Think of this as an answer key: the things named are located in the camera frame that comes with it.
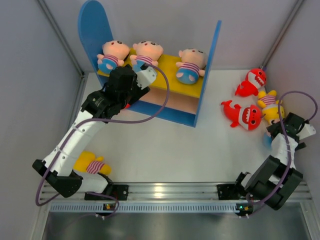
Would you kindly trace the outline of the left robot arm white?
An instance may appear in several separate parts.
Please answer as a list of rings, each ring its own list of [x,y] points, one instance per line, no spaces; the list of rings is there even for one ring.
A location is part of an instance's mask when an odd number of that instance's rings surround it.
[[[90,93],[63,139],[44,159],[32,167],[64,198],[77,192],[95,192],[102,200],[109,199],[113,187],[106,174],[80,172],[74,165],[91,139],[128,103],[134,103],[149,92],[157,73],[151,66],[134,72],[128,64],[110,72],[102,89]]]

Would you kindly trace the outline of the boy doll striped shirt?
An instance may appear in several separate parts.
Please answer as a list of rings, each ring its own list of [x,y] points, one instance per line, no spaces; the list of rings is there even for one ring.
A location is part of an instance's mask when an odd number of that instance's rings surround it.
[[[272,149],[272,141],[273,141],[273,138],[272,138],[271,134],[268,131],[266,131],[263,134],[262,143],[268,150]]]

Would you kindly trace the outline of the yellow frog plush striped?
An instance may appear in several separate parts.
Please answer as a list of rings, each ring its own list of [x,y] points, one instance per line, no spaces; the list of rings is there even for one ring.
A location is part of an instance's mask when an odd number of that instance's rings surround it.
[[[277,92],[271,90],[270,92],[260,91],[257,95],[257,104],[262,110],[264,119],[269,125],[275,124],[282,118],[285,117],[285,110],[282,105],[280,105],[280,111],[278,111],[279,100],[276,99]]]

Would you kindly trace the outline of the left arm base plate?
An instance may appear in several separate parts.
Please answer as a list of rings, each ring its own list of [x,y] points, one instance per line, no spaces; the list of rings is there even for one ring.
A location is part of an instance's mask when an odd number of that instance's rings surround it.
[[[111,196],[119,201],[126,201],[129,194],[129,186],[127,184],[109,184],[101,193],[102,195]],[[86,201],[107,200],[106,197],[85,193]]]

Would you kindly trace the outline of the red shark plush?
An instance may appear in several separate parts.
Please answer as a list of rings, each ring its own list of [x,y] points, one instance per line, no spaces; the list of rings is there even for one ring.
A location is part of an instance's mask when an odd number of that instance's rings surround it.
[[[231,121],[230,127],[241,126],[247,131],[253,131],[259,127],[263,120],[262,111],[254,104],[242,107],[239,104],[231,106],[232,100],[222,101],[224,115]]]
[[[235,95],[240,97],[257,96],[259,90],[267,83],[267,75],[261,68],[251,69],[245,79],[238,85]]]

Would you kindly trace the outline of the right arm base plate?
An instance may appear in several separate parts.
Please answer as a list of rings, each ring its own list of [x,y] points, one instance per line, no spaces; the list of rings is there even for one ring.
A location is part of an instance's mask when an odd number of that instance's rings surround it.
[[[237,184],[218,184],[217,186],[218,199],[226,200],[244,200],[247,192],[242,186]]]

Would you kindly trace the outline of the boy doll black hair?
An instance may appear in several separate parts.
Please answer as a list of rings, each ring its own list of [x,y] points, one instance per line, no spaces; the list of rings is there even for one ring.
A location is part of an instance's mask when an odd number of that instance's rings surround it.
[[[156,67],[159,65],[158,60],[164,52],[160,44],[143,40],[139,43],[134,43],[132,47],[135,50],[135,54],[132,54],[129,58],[136,73],[142,70],[141,66],[144,64]]]

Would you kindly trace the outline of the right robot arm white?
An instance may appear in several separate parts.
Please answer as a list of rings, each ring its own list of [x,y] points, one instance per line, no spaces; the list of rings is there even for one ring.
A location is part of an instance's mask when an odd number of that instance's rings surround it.
[[[251,194],[253,199],[263,201],[277,186],[270,178],[281,180],[284,177],[276,192],[263,202],[273,210],[284,205],[303,180],[303,174],[294,166],[294,155],[306,147],[298,136],[305,123],[304,118],[290,112],[283,120],[285,131],[279,122],[267,127],[271,133],[272,153],[254,174],[240,173],[233,186],[235,196],[244,199]]]

